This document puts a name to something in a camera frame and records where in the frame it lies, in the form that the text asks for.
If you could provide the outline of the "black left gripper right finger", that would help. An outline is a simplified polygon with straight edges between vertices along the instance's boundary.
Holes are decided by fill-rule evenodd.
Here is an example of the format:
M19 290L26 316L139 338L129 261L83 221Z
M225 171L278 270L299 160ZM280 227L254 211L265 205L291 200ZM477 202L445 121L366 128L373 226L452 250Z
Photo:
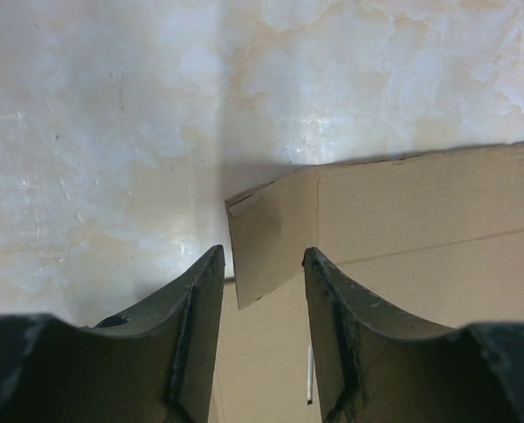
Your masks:
M326 422L524 422L524 322L449 328L303 258Z

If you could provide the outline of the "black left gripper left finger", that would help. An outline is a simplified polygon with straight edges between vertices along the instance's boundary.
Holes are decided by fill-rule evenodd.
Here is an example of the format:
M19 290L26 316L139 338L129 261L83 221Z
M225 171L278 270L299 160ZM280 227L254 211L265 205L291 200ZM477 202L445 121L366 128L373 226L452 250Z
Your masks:
M207 421L224 275L217 245L93 327L0 315L0 422Z

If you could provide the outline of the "brown cardboard box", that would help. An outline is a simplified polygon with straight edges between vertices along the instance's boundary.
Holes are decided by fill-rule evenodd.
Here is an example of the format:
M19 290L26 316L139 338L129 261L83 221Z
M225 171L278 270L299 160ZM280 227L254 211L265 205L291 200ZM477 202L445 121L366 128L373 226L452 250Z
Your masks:
M412 315L524 322L524 142L307 167L230 198L213 422L326 422L305 251Z

